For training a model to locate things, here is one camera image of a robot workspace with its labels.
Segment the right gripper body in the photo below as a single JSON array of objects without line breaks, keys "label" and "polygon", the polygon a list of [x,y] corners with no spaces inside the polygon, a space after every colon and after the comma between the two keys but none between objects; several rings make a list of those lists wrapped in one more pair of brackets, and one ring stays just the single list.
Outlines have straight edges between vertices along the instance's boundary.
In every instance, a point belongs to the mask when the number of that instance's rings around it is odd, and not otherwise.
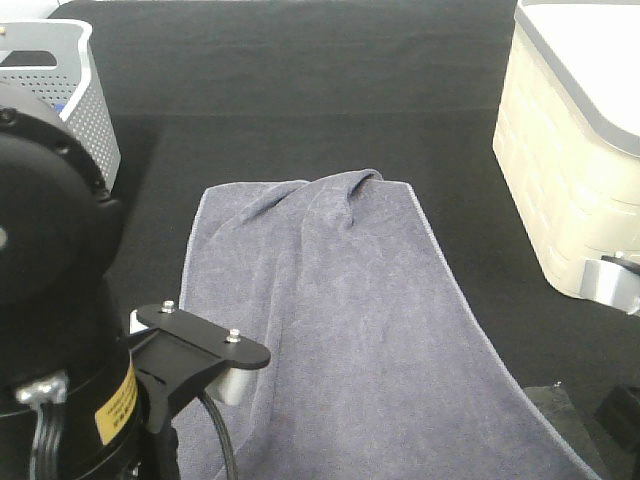
[{"label": "right gripper body", "polygon": [[614,387],[594,417],[616,443],[638,443],[639,388],[630,385]]}]

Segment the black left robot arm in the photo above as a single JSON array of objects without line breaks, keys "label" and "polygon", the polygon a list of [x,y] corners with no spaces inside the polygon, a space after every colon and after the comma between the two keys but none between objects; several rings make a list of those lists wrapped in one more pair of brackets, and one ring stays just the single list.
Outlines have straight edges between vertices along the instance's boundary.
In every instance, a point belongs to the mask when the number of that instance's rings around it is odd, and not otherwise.
[{"label": "black left robot arm", "polygon": [[1,87],[1,475],[127,479],[142,413],[105,274],[121,204],[32,92]]}]

